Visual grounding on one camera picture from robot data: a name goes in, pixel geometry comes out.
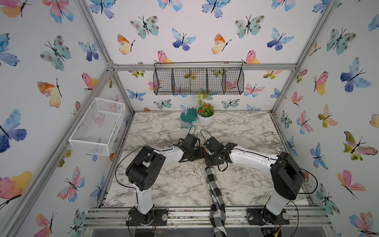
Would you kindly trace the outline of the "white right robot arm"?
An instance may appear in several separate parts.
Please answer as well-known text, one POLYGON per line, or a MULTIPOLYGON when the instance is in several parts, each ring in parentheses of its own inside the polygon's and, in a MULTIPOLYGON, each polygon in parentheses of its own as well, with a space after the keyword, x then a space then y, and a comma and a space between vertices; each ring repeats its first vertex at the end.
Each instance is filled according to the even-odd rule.
POLYGON ((290 201, 297 198, 305 181, 303 170, 286 152, 279 155, 259 153, 231 142, 223 145, 214 137, 206 140, 203 145, 207 166, 240 164, 270 174, 274 192, 265 204, 264 210, 275 217, 279 216, 290 201))

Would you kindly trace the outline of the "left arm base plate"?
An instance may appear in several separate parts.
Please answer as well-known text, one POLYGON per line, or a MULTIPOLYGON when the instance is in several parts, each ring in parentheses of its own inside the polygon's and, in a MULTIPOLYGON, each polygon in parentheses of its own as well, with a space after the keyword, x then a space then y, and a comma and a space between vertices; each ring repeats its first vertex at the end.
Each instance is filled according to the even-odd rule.
POLYGON ((128 211, 126 226, 166 226, 167 220, 167 209, 153 207, 148 213, 143 214, 136 207, 133 207, 128 211))

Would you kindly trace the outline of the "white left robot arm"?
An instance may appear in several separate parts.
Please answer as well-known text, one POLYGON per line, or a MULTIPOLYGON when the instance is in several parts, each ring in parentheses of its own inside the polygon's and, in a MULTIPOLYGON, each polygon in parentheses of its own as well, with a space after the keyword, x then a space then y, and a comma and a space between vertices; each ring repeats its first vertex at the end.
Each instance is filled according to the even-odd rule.
POLYGON ((203 157, 204 150, 200 139, 193 134, 180 138, 176 145, 163 150, 143 146, 125 172, 136 190, 138 212, 145 215, 153 209, 151 187, 164 165, 192 162, 203 157))

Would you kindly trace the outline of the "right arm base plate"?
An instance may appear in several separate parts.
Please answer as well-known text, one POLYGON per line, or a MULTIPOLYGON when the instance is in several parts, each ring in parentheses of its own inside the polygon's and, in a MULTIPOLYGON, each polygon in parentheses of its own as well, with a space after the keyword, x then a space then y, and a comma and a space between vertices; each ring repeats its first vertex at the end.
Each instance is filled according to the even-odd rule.
POLYGON ((249 225, 263 226, 265 224, 271 225, 289 225, 289 215, 283 209, 279 215, 271 213, 266 207, 263 208, 248 208, 247 221, 249 225))

